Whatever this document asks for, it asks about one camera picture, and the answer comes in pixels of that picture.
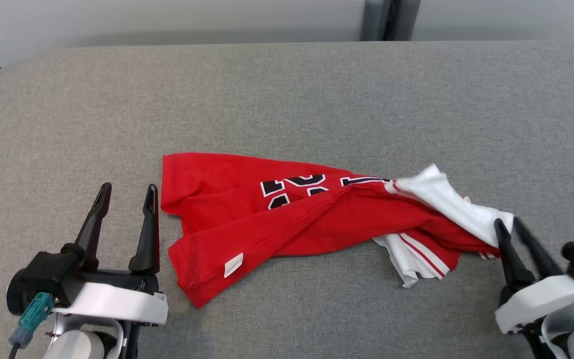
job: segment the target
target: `black cable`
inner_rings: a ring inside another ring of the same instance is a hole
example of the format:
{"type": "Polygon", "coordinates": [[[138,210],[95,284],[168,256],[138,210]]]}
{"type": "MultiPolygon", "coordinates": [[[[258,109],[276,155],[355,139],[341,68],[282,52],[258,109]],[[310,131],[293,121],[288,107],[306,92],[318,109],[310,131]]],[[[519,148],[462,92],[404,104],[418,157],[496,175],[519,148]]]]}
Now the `black cable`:
{"type": "Polygon", "coordinates": [[[19,343],[14,343],[12,345],[12,349],[10,350],[10,355],[8,355],[8,359],[14,359],[14,357],[16,357],[17,350],[19,350],[19,343]]]}

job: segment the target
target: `gray table surface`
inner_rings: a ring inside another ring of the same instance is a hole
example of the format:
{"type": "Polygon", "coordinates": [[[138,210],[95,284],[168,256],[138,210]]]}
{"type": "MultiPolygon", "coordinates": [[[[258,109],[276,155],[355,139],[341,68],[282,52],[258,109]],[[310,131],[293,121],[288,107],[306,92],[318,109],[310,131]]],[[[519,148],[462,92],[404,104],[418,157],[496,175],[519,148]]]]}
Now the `gray table surface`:
{"type": "MultiPolygon", "coordinates": [[[[460,194],[521,216],[565,265],[574,43],[100,47],[4,68],[0,358],[16,322],[4,303],[16,270],[73,241],[105,181],[114,188],[98,257],[127,268],[162,155],[188,151],[388,178],[436,163],[460,194]]],[[[180,235],[177,218],[162,216],[162,248],[180,235]]],[[[523,338],[497,329],[501,264],[478,255],[412,289],[371,241],[271,259],[200,311],[162,258],[168,323],[142,331],[142,358],[530,357],[523,338]]],[[[18,357],[40,357],[46,343],[39,333],[18,357]]]]}

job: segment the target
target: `red and white cloth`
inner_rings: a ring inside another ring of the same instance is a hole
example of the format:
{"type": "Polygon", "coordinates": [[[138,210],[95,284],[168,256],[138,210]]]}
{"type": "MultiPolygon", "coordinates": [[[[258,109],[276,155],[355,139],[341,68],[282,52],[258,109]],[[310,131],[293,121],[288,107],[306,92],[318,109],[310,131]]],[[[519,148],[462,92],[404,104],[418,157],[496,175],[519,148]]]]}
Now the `red and white cloth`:
{"type": "Polygon", "coordinates": [[[318,255],[374,238],[405,287],[442,278],[460,252],[499,255],[493,221],[513,216],[460,197],[430,166],[392,181],[301,162],[237,155],[163,157],[161,209],[181,217],[168,250],[197,308],[270,257],[318,255]]]}

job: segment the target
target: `teal connector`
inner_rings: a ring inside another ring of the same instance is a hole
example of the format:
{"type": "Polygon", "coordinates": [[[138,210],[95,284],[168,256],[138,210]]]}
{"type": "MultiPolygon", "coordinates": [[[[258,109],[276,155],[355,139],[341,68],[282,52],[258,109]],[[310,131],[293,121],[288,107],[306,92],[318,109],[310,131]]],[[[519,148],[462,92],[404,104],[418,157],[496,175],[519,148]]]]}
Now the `teal connector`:
{"type": "Polygon", "coordinates": [[[21,318],[17,321],[17,328],[8,339],[10,344],[19,349],[25,349],[32,340],[32,334],[39,324],[48,318],[54,308],[54,301],[48,293],[39,293],[34,296],[30,305],[25,309],[21,318]]]}
{"type": "Polygon", "coordinates": [[[21,318],[17,321],[19,328],[34,332],[39,324],[48,318],[54,308],[54,301],[48,293],[39,293],[34,297],[30,305],[25,309],[21,318]]]}

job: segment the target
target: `red fabric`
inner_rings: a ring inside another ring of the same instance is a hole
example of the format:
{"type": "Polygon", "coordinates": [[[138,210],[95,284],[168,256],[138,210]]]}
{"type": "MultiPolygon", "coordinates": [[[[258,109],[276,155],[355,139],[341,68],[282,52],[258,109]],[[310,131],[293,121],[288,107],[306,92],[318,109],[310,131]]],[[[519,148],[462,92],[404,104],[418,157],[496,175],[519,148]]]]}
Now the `red fabric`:
{"type": "Polygon", "coordinates": [[[342,178],[359,177],[364,176],[237,155],[163,157],[161,209],[180,216],[184,232],[168,250],[178,285],[200,308],[270,257],[325,254],[398,232],[450,269],[460,250],[497,253],[437,211],[388,193],[382,181],[342,185],[342,178]],[[310,175],[325,179],[312,186],[285,180],[310,175]],[[273,180],[284,189],[264,196],[261,182],[273,180]],[[307,189],[317,186],[326,191],[309,195],[307,189]],[[272,198],[284,194],[289,204],[268,209],[272,198]],[[241,253],[241,267],[224,278],[225,263],[241,253]]]}

